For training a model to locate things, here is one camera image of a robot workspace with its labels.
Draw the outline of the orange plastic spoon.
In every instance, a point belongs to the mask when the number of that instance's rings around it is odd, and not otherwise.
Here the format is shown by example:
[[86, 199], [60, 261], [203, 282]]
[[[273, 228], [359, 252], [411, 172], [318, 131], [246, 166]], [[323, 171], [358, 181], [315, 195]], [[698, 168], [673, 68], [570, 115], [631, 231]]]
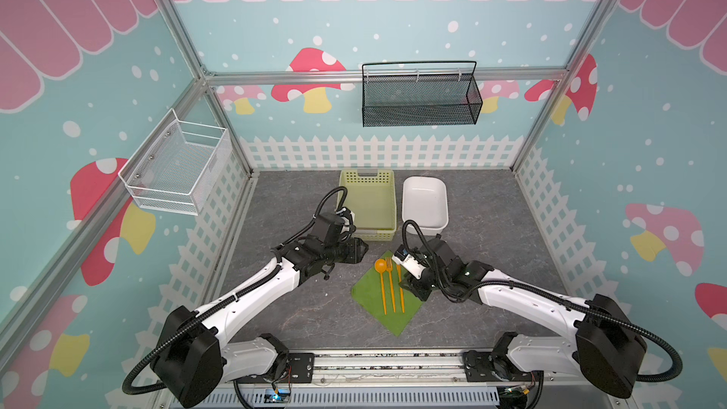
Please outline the orange plastic spoon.
[[387, 310], [387, 298], [385, 293], [385, 285], [384, 285], [384, 273], [386, 272], [386, 263], [384, 259], [377, 259], [374, 263], [374, 270], [379, 274], [380, 278], [380, 289], [381, 289], [381, 296], [382, 296], [382, 309], [384, 310], [384, 314], [388, 314]]

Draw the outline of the orange plastic fork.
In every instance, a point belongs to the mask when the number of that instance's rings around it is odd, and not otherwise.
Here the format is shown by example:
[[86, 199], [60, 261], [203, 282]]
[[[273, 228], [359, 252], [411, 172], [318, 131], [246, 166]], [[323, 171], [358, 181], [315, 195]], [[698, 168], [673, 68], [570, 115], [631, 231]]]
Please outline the orange plastic fork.
[[392, 310], [393, 312], [397, 312], [397, 300], [395, 296], [394, 291], [394, 281], [393, 281], [393, 259], [391, 256], [385, 258], [385, 265], [386, 265], [386, 273], [388, 275], [389, 280], [389, 291], [391, 295], [391, 303], [392, 303]]

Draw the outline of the green paper napkin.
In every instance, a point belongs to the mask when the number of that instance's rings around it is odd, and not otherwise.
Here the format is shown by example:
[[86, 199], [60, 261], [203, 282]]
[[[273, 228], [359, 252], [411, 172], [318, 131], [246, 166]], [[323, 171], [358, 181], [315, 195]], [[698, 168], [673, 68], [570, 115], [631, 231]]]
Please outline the green paper napkin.
[[[390, 251], [387, 251], [380, 257], [380, 259], [384, 259], [391, 256], [392, 259], [394, 257], [394, 254]], [[404, 299], [405, 299], [405, 312], [401, 312], [401, 303], [399, 302], [399, 287], [398, 287], [398, 274], [396, 269], [395, 261], [393, 260], [393, 281], [394, 281], [394, 291], [395, 296], [397, 300], [397, 312], [393, 312], [392, 310], [392, 303], [391, 303], [391, 295], [389, 291], [389, 280], [388, 275], [385, 272], [384, 273], [384, 285], [385, 285], [385, 293], [387, 298], [387, 310], [388, 314], [384, 314], [384, 310], [382, 309], [382, 296], [381, 296], [381, 289], [380, 289], [380, 278], [379, 274], [374, 270], [373, 267], [365, 273], [365, 275], [353, 286], [351, 290], [352, 298], [364, 309], [366, 310], [371, 316], [373, 316], [377, 321], [379, 321], [388, 331], [393, 333], [395, 336], [400, 336], [407, 326], [410, 324], [410, 322], [414, 319], [418, 311], [420, 310], [420, 307], [422, 306], [423, 302], [417, 299], [414, 295], [412, 295], [409, 291], [406, 291], [403, 288], [404, 291]], [[401, 270], [403, 271], [403, 282], [404, 278], [408, 276], [408, 273], [401, 267]]]

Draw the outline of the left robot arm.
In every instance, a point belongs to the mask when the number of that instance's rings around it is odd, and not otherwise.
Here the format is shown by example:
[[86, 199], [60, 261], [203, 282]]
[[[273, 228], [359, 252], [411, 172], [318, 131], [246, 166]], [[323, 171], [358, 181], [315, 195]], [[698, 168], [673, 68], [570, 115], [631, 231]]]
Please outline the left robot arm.
[[337, 264], [358, 264], [368, 246], [355, 237], [348, 190], [336, 187], [334, 210], [316, 208], [310, 222], [272, 248], [265, 266], [221, 297], [189, 310], [181, 306], [166, 318], [156, 347], [128, 372], [121, 390], [138, 396], [168, 390], [185, 408], [195, 407], [223, 382], [249, 375], [277, 380], [288, 367], [289, 350], [272, 334], [238, 346], [234, 336], [280, 297], [311, 278], [329, 279]]

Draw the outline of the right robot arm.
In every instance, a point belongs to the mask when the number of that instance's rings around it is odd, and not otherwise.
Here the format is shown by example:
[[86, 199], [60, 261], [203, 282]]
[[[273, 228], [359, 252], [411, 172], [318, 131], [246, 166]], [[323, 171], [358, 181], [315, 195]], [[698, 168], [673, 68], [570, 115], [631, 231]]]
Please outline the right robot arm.
[[419, 300], [439, 290], [452, 303], [471, 301], [513, 312], [562, 339], [555, 352], [543, 354], [520, 354], [514, 340], [508, 340], [505, 359], [522, 372], [579, 371], [595, 388], [628, 399], [638, 382], [668, 382], [683, 371], [676, 348], [630, 322], [607, 295], [568, 297], [512, 278], [484, 262], [464, 262], [441, 236], [426, 239], [413, 220], [404, 222], [401, 239], [395, 261], [409, 274], [403, 287]]

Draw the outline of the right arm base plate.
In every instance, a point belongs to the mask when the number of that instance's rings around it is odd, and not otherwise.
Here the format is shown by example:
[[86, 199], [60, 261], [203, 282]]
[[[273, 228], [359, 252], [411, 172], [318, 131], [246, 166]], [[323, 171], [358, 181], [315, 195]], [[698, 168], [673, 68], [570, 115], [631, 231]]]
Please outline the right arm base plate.
[[504, 354], [468, 350], [462, 359], [467, 382], [537, 382], [532, 372], [521, 371]]

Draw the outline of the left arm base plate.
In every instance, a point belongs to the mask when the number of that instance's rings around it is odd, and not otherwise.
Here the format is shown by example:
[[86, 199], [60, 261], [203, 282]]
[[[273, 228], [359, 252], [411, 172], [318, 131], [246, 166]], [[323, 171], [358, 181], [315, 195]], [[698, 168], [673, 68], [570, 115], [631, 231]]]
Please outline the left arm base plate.
[[254, 374], [247, 378], [250, 382], [266, 382], [270, 384], [275, 382], [279, 384], [283, 382], [287, 384], [311, 384], [312, 374], [314, 374], [313, 353], [293, 353], [279, 354], [274, 360], [272, 367], [262, 374]]

